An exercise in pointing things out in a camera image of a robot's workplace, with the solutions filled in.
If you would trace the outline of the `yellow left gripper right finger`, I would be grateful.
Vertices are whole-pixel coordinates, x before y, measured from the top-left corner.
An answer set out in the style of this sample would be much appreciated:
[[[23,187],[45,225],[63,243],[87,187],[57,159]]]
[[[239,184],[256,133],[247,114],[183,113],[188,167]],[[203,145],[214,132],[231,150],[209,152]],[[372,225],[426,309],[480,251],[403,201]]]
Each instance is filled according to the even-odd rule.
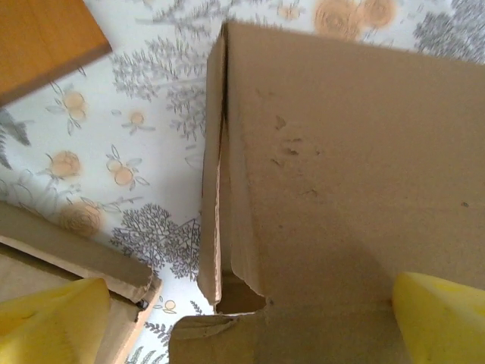
[[[393,285],[393,312],[413,363],[484,362],[484,291],[412,272]]]

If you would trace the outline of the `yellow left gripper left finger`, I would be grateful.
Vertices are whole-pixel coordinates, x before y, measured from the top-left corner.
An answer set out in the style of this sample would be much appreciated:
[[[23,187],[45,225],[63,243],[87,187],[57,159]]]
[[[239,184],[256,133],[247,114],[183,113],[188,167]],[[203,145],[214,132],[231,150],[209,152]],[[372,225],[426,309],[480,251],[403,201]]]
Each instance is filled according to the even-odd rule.
[[[110,293],[85,278],[1,303],[2,363],[94,363]]]

